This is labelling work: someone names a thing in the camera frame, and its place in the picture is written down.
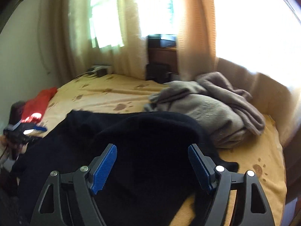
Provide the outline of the person's left hand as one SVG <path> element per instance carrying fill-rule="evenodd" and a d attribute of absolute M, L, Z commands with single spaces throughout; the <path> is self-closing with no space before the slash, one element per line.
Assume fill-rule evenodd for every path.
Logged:
<path fill-rule="evenodd" d="M 6 136 L 1 135 L 1 155 L 5 155 L 8 152 L 15 151 L 18 156 L 20 153 L 25 153 L 27 145 L 14 144 L 10 142 Z"/>

